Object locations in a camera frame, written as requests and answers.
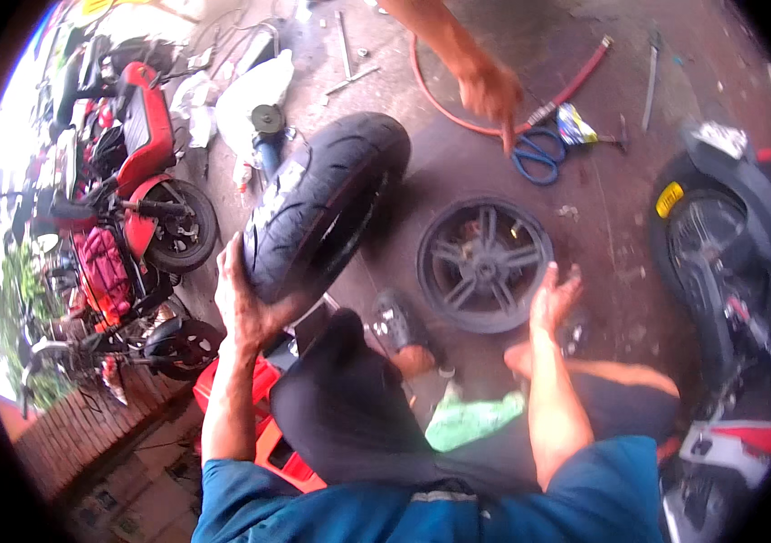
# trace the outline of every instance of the black scooter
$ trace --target black scooter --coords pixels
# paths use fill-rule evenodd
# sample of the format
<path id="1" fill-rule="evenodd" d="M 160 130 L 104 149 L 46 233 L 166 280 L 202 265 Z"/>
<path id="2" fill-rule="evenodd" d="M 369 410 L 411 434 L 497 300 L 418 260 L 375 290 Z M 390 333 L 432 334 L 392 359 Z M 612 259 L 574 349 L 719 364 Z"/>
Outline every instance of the black scooter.
<path id="1" fill-rule="evenodd" d="M 736 527 L 771 469 L 771 160 L 720 124 L 682 136 L 648 224 L 657 269 L 701 346 L 706 394 L 660 472 L 663 533 L 695 543 Z"/>

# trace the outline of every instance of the green cloth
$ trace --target green cloth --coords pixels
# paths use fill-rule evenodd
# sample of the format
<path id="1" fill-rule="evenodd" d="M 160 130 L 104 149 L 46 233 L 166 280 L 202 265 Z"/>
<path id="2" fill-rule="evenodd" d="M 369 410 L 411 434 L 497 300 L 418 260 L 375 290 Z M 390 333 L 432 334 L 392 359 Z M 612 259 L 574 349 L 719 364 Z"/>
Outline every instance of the green cloth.
<path id="1" fill-rule="evenodd" d="M 502 400 L 464 403 L 449 382 L 431 424 L 424 431 L 424 438 L 442 453 L 451 451 L 502 428 L 522 413 L 526 403 L 520 390 L 513 390 Z"/>

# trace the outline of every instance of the scissors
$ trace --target scissors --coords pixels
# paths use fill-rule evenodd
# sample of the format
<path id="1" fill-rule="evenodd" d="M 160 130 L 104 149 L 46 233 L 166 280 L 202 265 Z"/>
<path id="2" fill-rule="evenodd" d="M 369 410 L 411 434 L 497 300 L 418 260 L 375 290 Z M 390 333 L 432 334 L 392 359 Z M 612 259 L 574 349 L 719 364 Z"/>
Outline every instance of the scissors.
<path id="1" fill-rule="evenodd" d="M 548 151 L 537 145 L 536 143 L 533 143 L 532 137 L 540 138 L 540 137 L 547 137 L 554 140 L 555 146 L 559 149 L 559 153 L 557 153 L 556 157 L 553 157 Z M 525 145 L 527 148 L 521 148 L 520 145 Z M 557 165 L 564 161 L 564 158 L 566 157 L 566 144 L 562 139 L 560 139 L 560 136 L 556 132 L 552 132 L 548 129 L 529 129 L 526 130 L 524 133 L 522 133 L 518 140 L 515 142 L 515 148 L 512 149 L 512 161 L 515 163 L 516 168 L 519 169 L 519 173 L 527 178 L 528 181 L 533 183 L 534 185 L 551 185 L 554 183 L 554 181 L 557 181 Z M 549 166 L 552 171 L 551 173 L 540 179 L 539 177 L 534 177 L 531 174 L 527 172 L 527 168 L 524 168 L 524 163 L 522 162 L 522 159 L 530 160 L 533 162 L 541 162 L 547 166 Z"/>

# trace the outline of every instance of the wheel spoke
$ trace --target wheel spoke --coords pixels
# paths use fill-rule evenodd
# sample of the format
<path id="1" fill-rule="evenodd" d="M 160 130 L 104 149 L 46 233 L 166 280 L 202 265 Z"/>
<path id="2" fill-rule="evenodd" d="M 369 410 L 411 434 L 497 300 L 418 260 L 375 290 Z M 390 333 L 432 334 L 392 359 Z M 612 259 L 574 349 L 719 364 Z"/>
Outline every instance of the wheel spoke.
<path id="1" fill-rule="evenodd" d="M 506 280 L 492 283 L 491 292 L 494 293 L 494 297 L 497 298 L 500 309 L 504 313 L 509 314 L 515 309 L 515 298 L 512 297 L 509 287 L 506 286 Z"/>
<path id="2" fill-rule="evenodd" d="M 449 294 L 443 297 L 446 304 L 452 306 L 453 310 L 460 310 L 464 302 L 467 301 L 473 291 L 476 289 L 476 278 L 462 279 L 455 288 L 449 291 Z"/>
<path id="3" fill-rule="evenodd" d="M 503 265 L 507 267 L 524 267 L 539 262 L 539 251 L 536 245 L 522 245 L 519 248 L 505 251 Z"/>
<path id="4" fill-rule="evenodd" d="M 479 208 L 479 236 L 482 238 L 482 247 L 490 248 L 494 244 L 496 234 L 497 211 L 491 206 Z"/>
<path id="5" fill-rule="evenodd" d="M 445 260 L 453 264 L 463 264 L 466 262 L 461 252 L 461 247 L 456 243 L 448 243 L 443 240 L 434 240 L 431 255 L 440 260 Z"/>

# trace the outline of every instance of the motorcycle tire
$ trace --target motorcycle tire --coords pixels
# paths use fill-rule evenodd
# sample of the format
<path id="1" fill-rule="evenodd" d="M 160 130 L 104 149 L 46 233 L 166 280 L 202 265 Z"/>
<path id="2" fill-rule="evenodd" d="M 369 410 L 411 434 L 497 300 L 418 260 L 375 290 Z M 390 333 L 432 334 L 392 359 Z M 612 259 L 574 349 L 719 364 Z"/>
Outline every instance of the motorcycle tire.
<path id="1" fill-rule="evenodd" d="M 214 245 L 217 242 L 218 223 L 217 213 L 214 211 L 214 205 L 207 198 L 201 189 L 194 184 L 186 181 L 173 179 L 167 181 L 171 183 L 174 190 L 181 195 L 190 208 L 195 212 L 195 222 L 199 225 L 198 241 L 181 253 L 175 252 L 169 247 L 165 247 L 153 239 L 144 253 L 146 261 L 153 266 L 168 272 L 169 274 L 182 275 L 189 273 L 207 262 L 211 253 L 214 252 Z M 147 198 L 167 201 L 172 199 L 170 193 L 159 185 L 153 187 L 161 192 L 153 195 L 153 191 L 148 193 Z"/>
<path id="2" fill-rule="evenodd" d="M 680 191 L 670 190 L 673 183 L 677 183 Z M 696 169 L 687 151 L 684 151 L 663 166 L 655 181 L 651 206 L 648 209 L 648 243 L 652 261 L 663 283 L 684 306 L 689 306 L 690 303 L 672 259 L 668 230 L 672 218 L 684 212 L 685 204 L 690 201 L 690 193 L 697 191 L 718 192 L 727 199 L 740 202 L 722 183 Z M 665 216 L 661 216 L 658 211 L 658 204 L 662 206 Z"/>
<path id="3" fill-rule="evenodd" d="M 203 320 L 184 320 L 181 329 L 175 334 L 173 345 L 160 346 L 154 352 L 168 356 L 175 349 L 181 353 L 189 351 L 191 364 L 160 364 L 156 370 L 175 381 L 195 381 L 202 371 L 217 357 L 219 343 L 226 335 Z"/>
<path id="4" fill-rule="evenodd" d="M 250 284 L 266 303 L 318 297 L 347 266 L 381 196 L 403 178 L 410 137 L 387 114 L 350 114 L 277 170 L 244 231 Z"/>

